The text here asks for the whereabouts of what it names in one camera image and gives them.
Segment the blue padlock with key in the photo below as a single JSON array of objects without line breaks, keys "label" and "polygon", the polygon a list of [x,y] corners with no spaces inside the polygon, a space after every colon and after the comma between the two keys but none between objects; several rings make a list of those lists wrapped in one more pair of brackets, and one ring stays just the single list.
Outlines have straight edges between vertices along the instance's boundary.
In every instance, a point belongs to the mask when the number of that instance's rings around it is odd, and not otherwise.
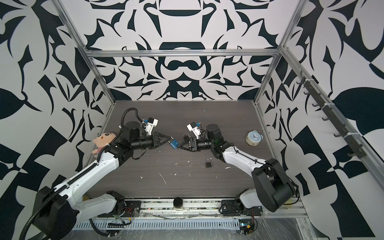
[{"label": "blue padlock with key", "polygon": [[169,144],[170,144],[170,146],[173,148],[173,149],[177,149],[178,148],[178,146],[179,146],[179,142],[177,141],[177,140],[175,140],[174,138],[170,138],[169,139]]}]

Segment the small black padlock back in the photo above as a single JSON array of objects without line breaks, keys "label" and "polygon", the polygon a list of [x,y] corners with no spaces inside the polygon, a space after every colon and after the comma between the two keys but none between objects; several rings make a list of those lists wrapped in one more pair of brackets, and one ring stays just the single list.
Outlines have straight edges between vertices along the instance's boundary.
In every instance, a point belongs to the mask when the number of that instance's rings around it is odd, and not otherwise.
[{"label": "small black padlock back", "polygon": [[213,166],[213,162],[211,159],[206,159],[205,162],[206,168],[211,168]]}]

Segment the black padlock with key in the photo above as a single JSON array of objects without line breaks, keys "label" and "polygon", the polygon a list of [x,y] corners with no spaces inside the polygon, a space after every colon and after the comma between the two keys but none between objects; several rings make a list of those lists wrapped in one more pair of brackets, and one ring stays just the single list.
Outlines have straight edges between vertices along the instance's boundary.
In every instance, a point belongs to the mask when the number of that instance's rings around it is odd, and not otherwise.
[{"label": "black padlock with key", "polygon": [[183,138],[184,138],[184,141],[188,141],[188,140],[189,140],[189,138],[190,138],[190,135],[189,135],[189,134],[186,134],[186,133],[184,133],[184,134],[183,134]]}]

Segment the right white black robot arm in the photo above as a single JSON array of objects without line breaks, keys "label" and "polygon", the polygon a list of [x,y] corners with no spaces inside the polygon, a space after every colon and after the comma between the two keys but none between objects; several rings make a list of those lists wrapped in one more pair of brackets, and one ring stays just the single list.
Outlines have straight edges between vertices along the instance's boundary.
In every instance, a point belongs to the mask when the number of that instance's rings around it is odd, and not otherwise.
[{"label": "right white black robot arm", "polygon": [[241,151],[235,144],[224,139],[216,124],[208,125],[205,130],[195,123],[189,124],[187,128],[192,135],[184,134],[184,141],[177,145],[179,150],[209,150],[216,159],[240,169],[253,179],[254,188],[235,197],[235,212],[241,213],[258,207],[275,212],[281,206],[290,205],[292,197],[300,197],[298,186],[284,172],[278,160],[264,160]]}]

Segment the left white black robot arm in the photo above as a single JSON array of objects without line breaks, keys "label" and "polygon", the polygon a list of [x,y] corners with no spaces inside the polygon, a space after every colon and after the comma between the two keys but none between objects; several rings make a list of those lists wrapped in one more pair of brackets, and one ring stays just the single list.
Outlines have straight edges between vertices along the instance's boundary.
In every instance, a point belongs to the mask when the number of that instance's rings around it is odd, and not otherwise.
[{"label": "left white black robot arm", "polygon": [[103,177],[131,159],[135,150],[151,150],[165,143],[176,147],[171,136],[159,132],[150,133],[147,122],[129,122],[122,126],[118,135],[98,153],[97,159],[75,176],[54,188],[44,187],[38,191],[33,214],[24,226],[20,239],[26,238],[30,226],[41,230],[51,240],[65,237],[75,225],[102,214],[117,217],[125,214],[125,198],[108,191],[100,197],[87,201],[83,195]]}]

